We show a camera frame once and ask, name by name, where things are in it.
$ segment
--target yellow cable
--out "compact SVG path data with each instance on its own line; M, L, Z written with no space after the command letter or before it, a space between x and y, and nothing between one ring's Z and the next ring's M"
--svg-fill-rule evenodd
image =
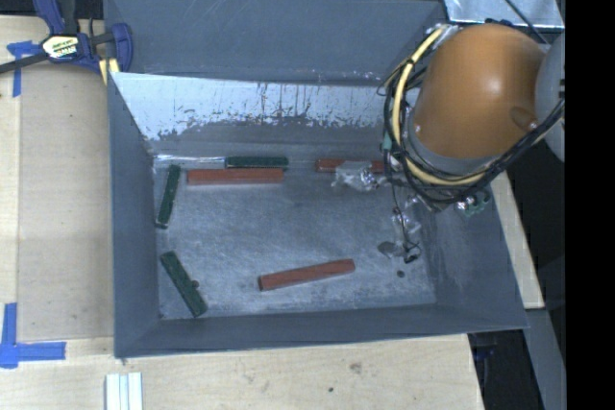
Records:
M397 90L395 91L395 96L393 99L393 111L391 115L392 120L392 130L393 137L397 141L398 145L401 145L401 130L400 130L400 111L402 107L402 100L404 99L404 89L406 89L407 79L412 71L412 68L416 64L418 60L420 60L425 52L431 47L435 41L440 38L440 35L444 32L445 28L438 28L434 30L426 39L421 43L421 45L416 49L416 51L409 58L408 63L404 67L404 71L400 76L400 80L397 85ZM406 157L406 163L410 172L416 176L419 180L430 183L430 184L444 184L444 185L461 185L461 184L470 184L475 181L478 181L484 173L480 173L479 175L474 175L470 178L461 179L461 180L444 180L442 178L438 178L434 175L431 175L422 169L420 169L416 164L414 164L409 158Z

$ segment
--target clamp handle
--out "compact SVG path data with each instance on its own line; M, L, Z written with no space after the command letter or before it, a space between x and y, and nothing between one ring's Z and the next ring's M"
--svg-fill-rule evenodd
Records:
M75 0L32 0L37 16L49 28L50 35L74 34L79 31L75 20Z

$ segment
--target green block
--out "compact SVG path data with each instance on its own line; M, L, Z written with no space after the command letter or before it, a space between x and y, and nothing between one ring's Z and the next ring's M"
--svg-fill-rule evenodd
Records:
M188 276L187 271L180 262L175 252L167 252L160 255L160 262L166 270L166 273L171 277L175 287L180 291L182 299L195 318L201 316L208 310L205 301L196 290L192 279Z
M167 229L169 227L169 220L171 219L171 211L173 210L181 173L182 168L177 164L169 166L164 195L162 196L162 203L160 204L158 219L156 220L156 226L159 228Z
M282 168L288 167L287 157L235 156L227 157L227 168Z

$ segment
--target wire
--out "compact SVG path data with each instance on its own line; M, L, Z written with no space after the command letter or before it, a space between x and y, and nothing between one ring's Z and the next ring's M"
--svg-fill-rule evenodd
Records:
M402 112L402 105L405 102L404 94L407 89L421 82L417 81L419 73L409 77L411 69L432 48L432 45L440 36L441 34L437 30L434 30L434 32L427 36L420 43L419 48L406 59L406 65L404 66L402 62L383 85L386 87L384 129L391 139L391 150L386 150L383 153L386 176L393 183L388 158L391 155L395 155L395 158L402 164L407 186L413 188L416 194L431 209L437 209L442 205L454 204L465 200L471 195L479 194L486 185L502 173L514 160L543 138L552 126L559 119L563 118L565 108L565 100L561 99L550 115L534 130L524 135L500 157L491 161L485 169L471 175L455 176L439 171L421 158L416 150L414 150L414 153L422 162L414 161L413 156L406 149L405 140L401 137L400 128L405 125L405 116Z
M546 45L549 44L549 42L538 32L538 30L534 27L534 25L531 23L531 21L519 10L519 8L517 6L515 6L512 2L512 0L505 0L505 2L510 6L511 9L513 9L517 15L519 15L519 17L521 17L523 19L523 21L528 25L528 27L531 29L531 31L538 36L538 38Z

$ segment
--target orange spherical cover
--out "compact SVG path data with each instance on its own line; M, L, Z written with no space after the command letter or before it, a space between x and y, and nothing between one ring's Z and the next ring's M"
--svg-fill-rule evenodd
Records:
M499 155L535 121L534 87L544 52L500 24L465 28L437 49L414 109L420 142L443 157Z

